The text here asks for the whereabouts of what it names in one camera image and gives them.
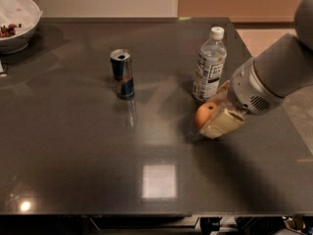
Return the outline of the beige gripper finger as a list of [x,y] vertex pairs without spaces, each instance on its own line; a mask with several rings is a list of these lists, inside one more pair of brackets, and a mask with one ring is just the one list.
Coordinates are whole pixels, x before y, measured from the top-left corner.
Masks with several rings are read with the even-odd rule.
[[226,80],[219,88],[215,91],[215,93],[210,96],[207,100],[207,103],[214,103],[217,106],[221,104],[228,105],[229,100],[227,98],[228,88],[229,88],[230,81]]
[[215,139],[240,128],[244,123],[245,118],[240,112],[221,104],[217,106],[211,119],[199,129],[199,133],[210,139]]

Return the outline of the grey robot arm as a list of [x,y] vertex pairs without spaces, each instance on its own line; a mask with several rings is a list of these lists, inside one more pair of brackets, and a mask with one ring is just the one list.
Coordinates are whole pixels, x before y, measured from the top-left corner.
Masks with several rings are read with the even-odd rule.
[[294,91],[312,84],[313,0],[301,0],[295,35],[285,34],[237,68],[196,112],[200,134],[214,139],[240,128],[246,115],[264,115]]

